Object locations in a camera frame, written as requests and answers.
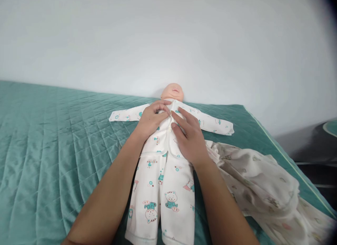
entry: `person's left hand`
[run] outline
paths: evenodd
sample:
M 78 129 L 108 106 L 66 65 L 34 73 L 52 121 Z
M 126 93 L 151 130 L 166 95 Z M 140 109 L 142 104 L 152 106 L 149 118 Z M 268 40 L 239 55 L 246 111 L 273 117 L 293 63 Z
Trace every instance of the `person's left hand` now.
M 134 132 L 145 141 L 151 134 L 153 134 L 160 123 L 170 116 L 170 110 L 166 106 L 169 104 L 171 104 L 171 101 L 157 100 L 146 107 Z

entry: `person's right hand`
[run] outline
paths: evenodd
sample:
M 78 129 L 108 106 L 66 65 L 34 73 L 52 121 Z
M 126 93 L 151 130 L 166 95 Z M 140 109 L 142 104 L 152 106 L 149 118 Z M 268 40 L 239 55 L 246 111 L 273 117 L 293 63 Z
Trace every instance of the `person's right hand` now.
M 186 134 L 182 132 L 176 123 L 172 123 L 171 127 L 178 140 L 181 153 L 195 168 L 212 162 L 206 149 L 205 139 L 198 119 L 181 107 L 178 108 L 178 111 L 186 120 L 179 117 L 174 111 L 171 111 L 172 117 L 185 130 Z

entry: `teal quilted bedspread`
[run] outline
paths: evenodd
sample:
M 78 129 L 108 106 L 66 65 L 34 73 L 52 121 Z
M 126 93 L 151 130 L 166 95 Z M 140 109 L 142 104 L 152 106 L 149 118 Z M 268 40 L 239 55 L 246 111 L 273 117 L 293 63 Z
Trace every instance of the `teal quilted bedspread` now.
M 109 122 L 111 112 L 154 100 L 0 81 L 0 243 L 60 244 L 137 125 Z M 205 139 L 273 155 L 300 182 L 300 195 L 334 217 L 318 190 L 244 106 L 189 105 L 234 124 L 232 136 L 203 132 Z M 194 177 L 195 244 L 210 244 Z M 247 220 L 261 244 L 273 244 L 252 218 Z M 125 211 L 114 243 L 129 243 L 126 222 Z

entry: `doll head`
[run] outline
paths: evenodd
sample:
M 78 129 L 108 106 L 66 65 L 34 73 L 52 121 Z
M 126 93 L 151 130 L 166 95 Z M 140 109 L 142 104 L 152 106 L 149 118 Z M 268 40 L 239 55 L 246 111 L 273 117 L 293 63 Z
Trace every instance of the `doll head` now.
M 171 83 L 165 87 L 160 98 L 161 99 L 173 98 L 182 102 L 184 99 L 184 93 L 179 84 Z

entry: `cloth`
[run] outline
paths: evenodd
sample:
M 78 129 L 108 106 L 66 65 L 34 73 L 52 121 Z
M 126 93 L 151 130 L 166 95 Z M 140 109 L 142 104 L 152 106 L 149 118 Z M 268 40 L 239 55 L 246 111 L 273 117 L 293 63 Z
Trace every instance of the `cloth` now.
M 279 245 L 326 244 L 336 222 L 299 196 L 299 183 L 271 155 L 206 141 L 244 216 Z
M 168 100 L 172 102 L 167 106 L 170 110 L 182 118 L 178 107 L 186 110 L 199 120 L 201 129 L 224 135 L 234 133 L 231 122 L 211 117 L 177 100 Z M 149 105 L 113 111 L 109 121 L 139 120 Z M 194 244 L 192 166 L 179 150 L 172 122 L 175 122 L 172 116 L 163 120 L 140 154 L 125 233 L 125 238 L 133 244 L 156 244 L 160 217 L 166 245 Z

